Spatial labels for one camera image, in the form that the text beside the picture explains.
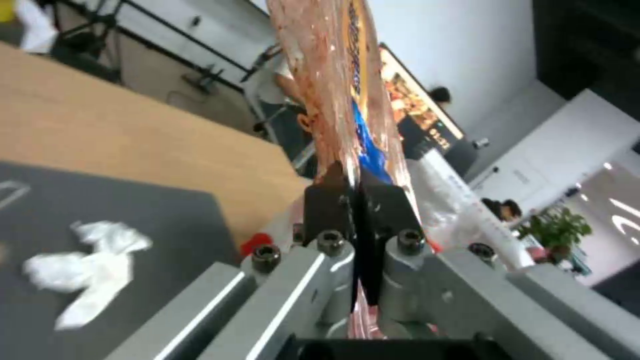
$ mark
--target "potted plant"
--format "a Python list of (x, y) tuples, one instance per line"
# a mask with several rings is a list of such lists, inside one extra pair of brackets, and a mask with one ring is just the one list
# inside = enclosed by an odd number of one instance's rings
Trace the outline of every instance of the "potted plant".
[(573, 244), (579, 244), (581, 237), (592, 233), (591, 227), (582, 215), (573, 214), (569, 209), (546, 209), (533, 215), (528, 223), (518, 229), (519, 238), (533, 235), (550, 252), (555, 263), (566, 259)]

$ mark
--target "plastic bag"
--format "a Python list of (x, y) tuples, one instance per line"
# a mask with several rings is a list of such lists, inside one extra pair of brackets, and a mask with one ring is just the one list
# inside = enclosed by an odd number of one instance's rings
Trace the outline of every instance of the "plastic bag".
[(70, 293), (85, 289), (56, 320), (55, 329), (76, 329), (98, 316), (133, 277), (132, 251), (146, 250), (151, 240), (123, 223), (72, 224), (93, 254), (39, 254), (24, 263), (24, 272), (40, 289)]

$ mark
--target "gray mat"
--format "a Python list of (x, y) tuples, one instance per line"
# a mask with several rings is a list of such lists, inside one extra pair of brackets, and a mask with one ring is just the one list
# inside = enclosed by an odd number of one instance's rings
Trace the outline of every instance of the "gray mat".
[[(103, 359), (211, 264), (238, 264), (208, 193), (0, 162), (5, 180), (31, 191), (0, 209), (0, 359)], [(124, 222), (154, 245), (134, 253), (133, 281), (93, 322), (56, 332), (77, 294), (37, 290), (21, 268), (42, 252), (91, 252), (69, 229), (78, 220)]]

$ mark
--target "snack package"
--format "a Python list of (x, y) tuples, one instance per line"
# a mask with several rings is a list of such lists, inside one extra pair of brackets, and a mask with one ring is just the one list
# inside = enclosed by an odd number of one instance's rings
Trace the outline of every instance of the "snack package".
[(317, 179), (340, 161), (352, 186), (360, 167), (402, 186), (415, 207), (381, 60), (364, 0), (269, 0), (271, 21), (307, 109)]

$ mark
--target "digital display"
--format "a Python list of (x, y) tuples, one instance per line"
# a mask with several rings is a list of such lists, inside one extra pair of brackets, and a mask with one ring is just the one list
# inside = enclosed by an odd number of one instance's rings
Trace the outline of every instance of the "digital display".
[(429, 147), (437, 147), (442, 154), (446, 153), (464, 137), (460, 128), (383, 44), (380, 45), (380, 56), (382, 80), (389, 92), (403, 143), (427, 140)]

